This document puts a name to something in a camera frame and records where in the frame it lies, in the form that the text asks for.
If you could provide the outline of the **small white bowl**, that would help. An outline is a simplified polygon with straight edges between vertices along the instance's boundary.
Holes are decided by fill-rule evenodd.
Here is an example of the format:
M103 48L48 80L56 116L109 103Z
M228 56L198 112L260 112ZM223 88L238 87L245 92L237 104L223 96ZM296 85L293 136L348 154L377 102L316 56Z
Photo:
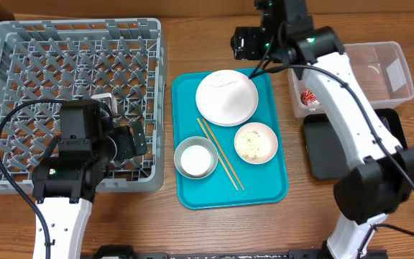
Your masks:
M266 124L250 122L241 126L234 137L234 149L245 162L264 164L276 155L278 138Z

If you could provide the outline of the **grey metal bowl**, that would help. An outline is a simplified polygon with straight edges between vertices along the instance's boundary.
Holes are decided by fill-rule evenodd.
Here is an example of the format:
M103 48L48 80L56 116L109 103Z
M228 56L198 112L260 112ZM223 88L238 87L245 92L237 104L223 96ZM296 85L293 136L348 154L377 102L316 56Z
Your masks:
M188 176L186 174L186 172L183 170L183 168L181 166L181 162L180 162L181 155L182 155L183 151L186 148L188 148L192 145L203 146L211 154L210 168L208 169L207 173L204 176L201 176L201 177L198 177L198 178L191 178L190 176ZM199 137L199 136L189 137L189 138L183 140L175 149L175 154L174 154L175 168L177 169L178 173L181 174L182 176L184 176L185 178L197 180L197 179L202 179L202 178L205 178L205 177L209 176L215 170L215 168L218 164L218 161L219 161L219 157L218 157L216 151L214 151L214 149L213 149L213 143L210 142L207 138L204 138L204 137Z

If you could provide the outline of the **red snack wrapper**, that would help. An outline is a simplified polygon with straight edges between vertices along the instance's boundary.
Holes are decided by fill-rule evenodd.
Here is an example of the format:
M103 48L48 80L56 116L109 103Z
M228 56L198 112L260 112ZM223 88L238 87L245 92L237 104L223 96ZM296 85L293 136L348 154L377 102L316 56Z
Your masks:
M300 100L304 106L318 106L320 104L314 93L308 88L301 93Z

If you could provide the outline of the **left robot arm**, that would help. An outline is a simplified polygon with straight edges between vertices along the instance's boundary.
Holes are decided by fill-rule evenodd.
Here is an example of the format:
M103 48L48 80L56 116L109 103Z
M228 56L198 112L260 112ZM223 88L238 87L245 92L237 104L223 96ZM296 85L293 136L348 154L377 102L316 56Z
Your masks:
M32 172L32 195L41 215L34 258L79 258L96 187L109 175L113 160L147 153L141 122L115 126L92 99L60 107L60 135L52 138Z

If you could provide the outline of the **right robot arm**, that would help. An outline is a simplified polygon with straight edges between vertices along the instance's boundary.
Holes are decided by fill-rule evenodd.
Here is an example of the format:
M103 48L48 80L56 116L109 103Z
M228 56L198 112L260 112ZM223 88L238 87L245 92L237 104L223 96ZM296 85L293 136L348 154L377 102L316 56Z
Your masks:
M316 96L334 128L348 173L334 186L341 212L320 258L363 258L375 231L414 192L414 149L385 127L361 90L343 44L330 27L315 28L304 1L256 0L258 27L237 27L237 60L271 60Z

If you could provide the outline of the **white cup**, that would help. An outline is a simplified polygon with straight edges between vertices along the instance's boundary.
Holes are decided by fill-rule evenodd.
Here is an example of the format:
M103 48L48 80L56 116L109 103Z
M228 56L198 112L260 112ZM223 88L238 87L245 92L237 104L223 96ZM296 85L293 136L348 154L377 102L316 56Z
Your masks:
M198 178L204 176L211 164L211 154L200 145L186 148L181 155L181 166L188 176Z

